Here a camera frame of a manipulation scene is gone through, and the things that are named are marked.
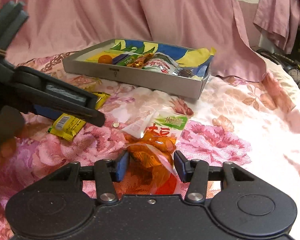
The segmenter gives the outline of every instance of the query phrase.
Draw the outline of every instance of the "white barcode label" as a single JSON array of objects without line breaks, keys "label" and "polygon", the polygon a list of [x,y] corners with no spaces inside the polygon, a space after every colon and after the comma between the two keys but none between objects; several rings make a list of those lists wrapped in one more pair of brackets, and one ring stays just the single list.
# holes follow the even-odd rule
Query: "white barcode label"
[{"label": "white barcode label", "polygon": [[61,120],[56,124],[56,129],[61,131],[65,123],[70,119],[70,116],[64,116]]}]

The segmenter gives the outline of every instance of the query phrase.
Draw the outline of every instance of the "bed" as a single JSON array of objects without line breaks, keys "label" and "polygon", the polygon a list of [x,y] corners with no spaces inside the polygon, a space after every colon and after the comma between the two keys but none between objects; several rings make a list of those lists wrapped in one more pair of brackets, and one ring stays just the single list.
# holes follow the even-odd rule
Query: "bed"
[{"label": "bed", "polygon": [[[300,118],[300,90],[280,66],[264,59],[268,73],[262,83],[210,76],[200,99],[191,101],[161,91],[65,73],[62,59],[68,55],[37,58],[21,65],[81,88],[111,94],[101,108],[105,125],[99,128],[86,124],[70,143],[47,133],[51,120],[25,115],[29,137],[18,140],[17,153],[0,170],[0,240],[13,236],[4,216],[5,205],[13,194],[68,162],[80,161],[86,166],[105,157],[115,158],[124,147],[119,130],[161,109],[190,117],[177,142],[177,148],[188,159],[199,158],[214,166],[232,161],[291,196],[298,216],[290,235],[300,240],[300,123],[295,118],[292,122],[290,116],[297,111],[294,114]],[[183,195],[187,186],[182,184]],[[131,170],[123,182],[115,184],[119,196],[144,194],[147,187]],[[92,181],[85,182],[83,190],[95,197]],[[220,184],[210,181],[207,197],[219,190]]]}]

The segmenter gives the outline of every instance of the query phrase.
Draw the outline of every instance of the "silver screw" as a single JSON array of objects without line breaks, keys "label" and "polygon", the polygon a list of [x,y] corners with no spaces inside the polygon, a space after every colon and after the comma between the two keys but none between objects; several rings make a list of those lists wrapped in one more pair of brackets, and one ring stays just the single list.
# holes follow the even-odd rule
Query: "silver screw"
[{"label": "silver screw", "polygon": [[200,201],[200,200],[203,200],[203,195],[198,192],[193,192],[193,193],[188,194],[188,199],[190,199],[192,201]]},{"label": "silver screw", "polygon": [[156,201],[155,201],[154,199],[149,199],[149,200],[148,200],[148,203],[149,203],[149,204],[155,204]]},{"label": "silver screw", "polygon": [[113,195],[112,193],[103,193],[101,194],[100,199],[103,201],[110,202],[115,200],[115,195]]}]

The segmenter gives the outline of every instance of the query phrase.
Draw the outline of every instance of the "open box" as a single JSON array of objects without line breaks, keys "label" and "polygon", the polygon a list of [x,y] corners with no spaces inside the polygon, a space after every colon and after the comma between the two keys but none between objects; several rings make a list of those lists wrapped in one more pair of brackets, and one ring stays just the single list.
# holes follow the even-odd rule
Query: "open box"
[{"label": "open box", "polygon": [[[66,57],[62,61],[64,70],[68,73],[109,79],[140,87],[160,90],[168,94],[199,99],[209,77],[209,67],[207,68],[202,80],[195,80],[171,74],[154,72],[151,70],[85,61],[95,54],[111,49],[115,45],[115,41],[115,39],[105,41]],[[158,44],[179,49],[182,48],[188,51],[194,50],[164,43]]]}]

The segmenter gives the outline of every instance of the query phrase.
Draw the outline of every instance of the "floral bedsheet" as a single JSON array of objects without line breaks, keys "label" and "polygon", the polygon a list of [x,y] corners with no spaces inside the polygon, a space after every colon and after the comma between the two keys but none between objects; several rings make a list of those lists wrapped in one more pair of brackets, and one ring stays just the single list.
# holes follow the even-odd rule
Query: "floral bedsheet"
[{"label": "floral bedsheet", "polygon": [[[61,60],[68,55],[34,59],[22,65],[111,94],[101,108],[105,125],[99,128],[86,124],[69,143],[47,133],[51,120],[25,115],[28,138],[18,140],[16,155],[0,170],[0,240],[13,236],[4,217],[5,205],[13,194],[68,162],[80,161],[86,166],[105,157],[115,158],[124,146],[119,130],[160,109],[189,116],[177,142],[188,159],[199,158],[215,166],[235,162],[290,195],[298,207],[290,234],[300,240],[300,133],[293,133],[287,121],[287,113],[295,105],[300,111],[300,90],[278,65],[266,60],[268,74],[262,83],[210,76],[201,98],[190,101],[161,91],[65,73]],[[147,192],[148,185],[141,184],[134,171],[129,170],[124,181],[115,184],[119,194]],[[183,194],[187,186],[182,184]],[[83,190],[95,196],[93,182],[85,182]],[[218,182],[209,182],[207,197],[219,190]]]}]

